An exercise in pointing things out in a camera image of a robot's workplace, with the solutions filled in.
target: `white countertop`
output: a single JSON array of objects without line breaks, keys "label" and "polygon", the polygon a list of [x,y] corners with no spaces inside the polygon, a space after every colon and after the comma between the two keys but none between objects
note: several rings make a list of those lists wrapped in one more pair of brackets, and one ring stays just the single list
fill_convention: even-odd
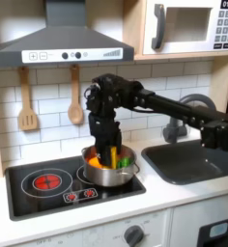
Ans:
[{"label": "white countertop", "polygon": [[[190,138],[187,139],[192,140],[196,136],[197,134],[191,133]],[[79,230],[124,217],[228,194],[228,177],[184,186],[173,185],[161,179],[141,156],[144,148],[161,144],[164,144],[164,141],[158,139],[126,143],[137,153],[137,164],[141,168],[137,177],[146,187],[145,194],[33,219],[17,222],[10,220],[6,182],[4,178],[0,178],[0,246]]]}]

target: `stove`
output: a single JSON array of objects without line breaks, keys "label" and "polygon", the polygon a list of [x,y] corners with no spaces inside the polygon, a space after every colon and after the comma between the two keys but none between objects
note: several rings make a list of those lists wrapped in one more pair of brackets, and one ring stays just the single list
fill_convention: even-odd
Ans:
[{"label": "stove", "polygon": [[6,170],[10,218],[14,221],[145,193],[137,177],[105,188],[84,176],[81,156]]}]

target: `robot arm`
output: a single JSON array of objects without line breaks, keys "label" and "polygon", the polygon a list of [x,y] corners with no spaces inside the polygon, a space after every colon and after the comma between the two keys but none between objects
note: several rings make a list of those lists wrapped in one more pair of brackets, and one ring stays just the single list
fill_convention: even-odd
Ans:
[{"label": "robot arm", "polygon": [[[122,135],[120,123],[115,122],[114,109],[119,107],[131,111],[160,113],[182,120],[201,131],[201,143],[205,148],[228,151],[228,114],[206,107],[191,107],[180,102],[157,96],[144,89],[138,81],[127,81],[113,74],[93,79],[93,85],[85,92],[91,135],[96,138],[96,149],[101,164],[111,165],[111,148],[120,153]],[[139,111],[135,107],[151,109]]]}]

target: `wooden spatula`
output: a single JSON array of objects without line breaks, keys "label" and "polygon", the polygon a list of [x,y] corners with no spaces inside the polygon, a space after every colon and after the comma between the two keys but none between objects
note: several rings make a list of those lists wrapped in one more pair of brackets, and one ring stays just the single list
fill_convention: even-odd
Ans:
[{"label": "wooden spatula", "polygon": [[68,115],[73,124],[83,121],[83,110],[79,104],[79,66],[71,67],[71,106]]},{"label": "wooden spatula", "polygon": [[30,95],[29,95],[29,85],[28,85],[28,68],[18,69],[20,83],[21,83],[21,94],[23,101],[23,109],[18,116],[19,128],[22,130],[36,129],[38,125],[38,120],[35,112],[31,109]]}]

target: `sink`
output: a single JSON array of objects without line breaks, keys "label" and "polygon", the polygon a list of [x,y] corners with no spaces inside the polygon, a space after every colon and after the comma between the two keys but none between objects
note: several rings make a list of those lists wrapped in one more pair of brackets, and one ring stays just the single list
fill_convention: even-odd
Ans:
[{"label": "sink", "polygon": [[228,152],[202,148],[200,140],[146,148],[142,156],[173,184],[228,176]]}]

